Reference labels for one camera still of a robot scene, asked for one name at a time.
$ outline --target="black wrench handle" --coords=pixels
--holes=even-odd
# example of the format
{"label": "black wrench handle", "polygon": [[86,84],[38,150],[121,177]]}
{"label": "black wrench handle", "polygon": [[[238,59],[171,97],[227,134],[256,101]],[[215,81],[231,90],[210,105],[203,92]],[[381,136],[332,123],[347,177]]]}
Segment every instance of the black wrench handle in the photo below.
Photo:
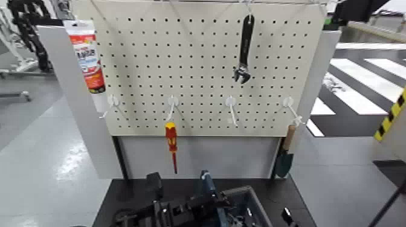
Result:
{"label": "black wrench handle", "polygon": [[250,51],[251,37],[253,36],[254,21],[254,16],[250,14],[244,18],[242,25],[240,64],[244,66],[248,65],[248,52]]}

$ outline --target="white pegboard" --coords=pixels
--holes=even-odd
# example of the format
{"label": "white pegboard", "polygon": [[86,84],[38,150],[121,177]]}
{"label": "white pegboard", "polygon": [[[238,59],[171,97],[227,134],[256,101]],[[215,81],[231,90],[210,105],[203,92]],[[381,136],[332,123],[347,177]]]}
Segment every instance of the white pegboard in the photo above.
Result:
{"label": "white pegboard", "polygon": [[[107,93],[121,101],[108,113],[112,135],[164,135],[174,95],[179,136],[285,136],[298,106],[325,17],[318,4],[251,4],[255,25],[248,66],[239,62],[245,4],[215,2],[76,1],[92,19]],[[238,126],[225,99],[232,95]]]}

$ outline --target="wooden handle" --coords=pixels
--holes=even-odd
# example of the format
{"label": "wooden handle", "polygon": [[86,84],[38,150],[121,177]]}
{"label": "wooden handle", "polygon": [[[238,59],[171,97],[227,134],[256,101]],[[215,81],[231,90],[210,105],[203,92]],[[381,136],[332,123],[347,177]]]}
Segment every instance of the wooden handle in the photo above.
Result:
{"label": "wooden handle", "polygon": [[285,142],[282,145],[282,148],[284,150],[289,150],[292,139],[293,139],[293,135],[295,134],[295,131],[296,131],[296,126],[288,127],[288,134],[286,134]]}

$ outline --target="wall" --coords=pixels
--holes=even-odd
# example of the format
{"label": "wall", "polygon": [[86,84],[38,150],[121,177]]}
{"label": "wall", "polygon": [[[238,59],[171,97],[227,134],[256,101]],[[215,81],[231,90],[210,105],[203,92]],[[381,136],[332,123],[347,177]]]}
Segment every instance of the wall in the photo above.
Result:
{"label": "wall", "polygon": [[405,0],[390,0],[381,9],[398,11],[406,13],[406,1]]}
{"label": "wall", "polygon": [[[333,2],[328,3],[327,12],[333,13],[336,5],[337,4],[333,3]],[[383,5],[380,8],[380,10],[381,9],[406,13],[406,1],[405,0],[390,0],[385,5]]]}

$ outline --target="black pole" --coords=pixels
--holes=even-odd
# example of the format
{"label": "black pole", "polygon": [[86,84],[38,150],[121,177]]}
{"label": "black pole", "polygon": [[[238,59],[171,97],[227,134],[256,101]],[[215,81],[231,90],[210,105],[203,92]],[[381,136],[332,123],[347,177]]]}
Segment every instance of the black pole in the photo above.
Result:
{"label": "black pole", "polygon": [[281,137],[278,151],[276,152],[274,166],[272,167],[271,177],[269,178],[271,180],[271,182],[273,182],[276,177],[276,160],[278,160],[278,157],[282,154],[282,144],[284,143],[284,141],[285,141],[285,137]]}
{"label": "black pole", "polygon": [[112,136],[115,152],[117,154],[118,163],[120,164],[121,173],[123,174],[123,178],[126,182],[129,182],[128,172],[126,168],[126,163],[124,161],[123,151],[121,150],[120,140],[118,136]]}
{"label": "black pole", "polygon": [[379,213],[375,216],[375,218],[372,220],[371,224],[369,224],[368,227],[374,227],[378,222],[381,220],[381,218],[386,214],[388,209],[392,206],[392,204],[395,202],[395,200],[399,197],[399,195],[406,189],[406,178],[403,181],[402,185],[393,193],[393,195],[389,198],[388,202],[385,203],[384,207],[379,211]]}

